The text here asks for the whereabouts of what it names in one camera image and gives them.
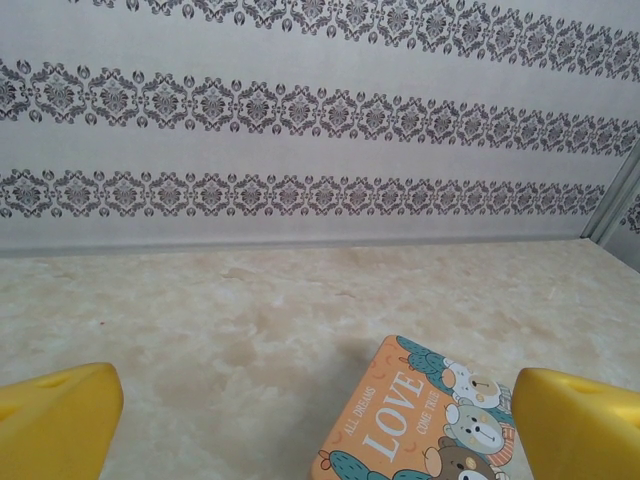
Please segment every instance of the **wallpaper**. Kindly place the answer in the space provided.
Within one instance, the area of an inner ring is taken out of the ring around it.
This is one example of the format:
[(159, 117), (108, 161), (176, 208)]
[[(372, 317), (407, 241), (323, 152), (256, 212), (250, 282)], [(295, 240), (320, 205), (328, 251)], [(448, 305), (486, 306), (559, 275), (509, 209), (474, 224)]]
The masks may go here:
[(603, 247), (640, 272), (640, 186)]
[(8, 5), (0, 251), (577, 237), (640, 138), (587, 3)]

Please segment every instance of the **beige floor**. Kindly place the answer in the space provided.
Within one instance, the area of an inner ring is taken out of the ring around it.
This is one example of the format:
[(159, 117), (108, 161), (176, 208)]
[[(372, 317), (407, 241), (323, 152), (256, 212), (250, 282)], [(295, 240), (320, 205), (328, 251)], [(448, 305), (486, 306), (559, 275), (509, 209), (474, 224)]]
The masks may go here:
[(1, 260), (0, 318), (0, 384), (116, 365), (109, 480), (305, 478), (390, 333), (640, 390), (640, 275), (589, 241)]

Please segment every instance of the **book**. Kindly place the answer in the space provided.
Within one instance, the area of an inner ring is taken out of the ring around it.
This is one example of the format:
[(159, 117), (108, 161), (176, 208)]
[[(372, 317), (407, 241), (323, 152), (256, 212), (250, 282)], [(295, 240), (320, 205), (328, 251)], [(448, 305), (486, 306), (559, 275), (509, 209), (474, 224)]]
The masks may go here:
[(511, 391), (389, 336), (311, 467), (312, 480), (509, 480)]

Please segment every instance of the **orange book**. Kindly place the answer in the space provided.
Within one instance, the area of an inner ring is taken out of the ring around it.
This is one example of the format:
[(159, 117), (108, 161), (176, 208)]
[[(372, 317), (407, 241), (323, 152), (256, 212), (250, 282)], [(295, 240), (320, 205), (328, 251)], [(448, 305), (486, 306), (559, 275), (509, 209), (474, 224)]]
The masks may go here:
[(508, 480), (511, 391), (404, 337), (385, 338), (312, 480)]

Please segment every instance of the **yellow plastic piece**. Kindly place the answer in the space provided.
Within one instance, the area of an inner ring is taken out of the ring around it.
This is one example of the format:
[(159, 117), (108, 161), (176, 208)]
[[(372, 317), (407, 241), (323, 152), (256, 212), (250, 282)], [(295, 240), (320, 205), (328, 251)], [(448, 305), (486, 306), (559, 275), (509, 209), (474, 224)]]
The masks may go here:
[(0, 388), (0, 479), (97, 479), (122, 405), (108, 363)]
[(528, 368), (512, 413), (537, 480), (640, 479), (640, 393)]

